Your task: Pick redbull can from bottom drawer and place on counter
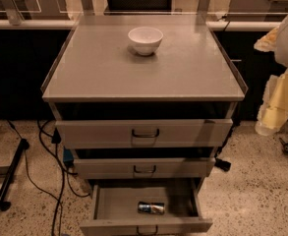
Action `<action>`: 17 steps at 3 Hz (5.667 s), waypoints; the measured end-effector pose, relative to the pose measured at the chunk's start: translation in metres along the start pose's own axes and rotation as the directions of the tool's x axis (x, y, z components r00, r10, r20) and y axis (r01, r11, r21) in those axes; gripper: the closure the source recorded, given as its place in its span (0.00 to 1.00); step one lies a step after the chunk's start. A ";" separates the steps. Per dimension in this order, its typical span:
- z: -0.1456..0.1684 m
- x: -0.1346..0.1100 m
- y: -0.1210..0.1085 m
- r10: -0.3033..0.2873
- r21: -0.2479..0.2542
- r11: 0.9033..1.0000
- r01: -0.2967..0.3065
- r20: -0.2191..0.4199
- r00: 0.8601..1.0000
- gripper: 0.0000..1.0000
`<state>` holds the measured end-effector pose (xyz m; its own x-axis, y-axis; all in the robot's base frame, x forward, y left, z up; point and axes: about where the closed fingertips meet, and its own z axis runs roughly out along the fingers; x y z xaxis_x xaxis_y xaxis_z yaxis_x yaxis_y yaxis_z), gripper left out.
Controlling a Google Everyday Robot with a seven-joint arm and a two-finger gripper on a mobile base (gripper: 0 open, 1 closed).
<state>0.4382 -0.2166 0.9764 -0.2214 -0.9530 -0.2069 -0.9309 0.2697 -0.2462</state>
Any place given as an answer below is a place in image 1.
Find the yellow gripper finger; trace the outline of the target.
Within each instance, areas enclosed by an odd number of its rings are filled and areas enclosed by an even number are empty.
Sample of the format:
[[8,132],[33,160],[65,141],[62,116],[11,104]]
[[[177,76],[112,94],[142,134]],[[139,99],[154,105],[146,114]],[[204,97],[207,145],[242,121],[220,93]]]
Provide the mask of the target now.
[[280,76],[271,75],[266,83],[255,130],[259,135],[277,133],[288,120],[288,69]]
[[278,27],[269,31],[266,35],[257,40],[254,44],[254,49],[261,52],[274,52],[276,49],[277,33]]

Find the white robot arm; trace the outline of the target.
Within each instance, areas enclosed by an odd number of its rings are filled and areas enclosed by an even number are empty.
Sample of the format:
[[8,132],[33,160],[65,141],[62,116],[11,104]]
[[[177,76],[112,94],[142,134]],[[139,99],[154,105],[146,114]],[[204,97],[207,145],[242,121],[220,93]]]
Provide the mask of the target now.
[[286,67],[280,76],[271,76],[266,83],[255,130],[262,136],[277,133],[288,120],[288,15],[281,24],[255,44],[261,52],[272,51],[275,61]]

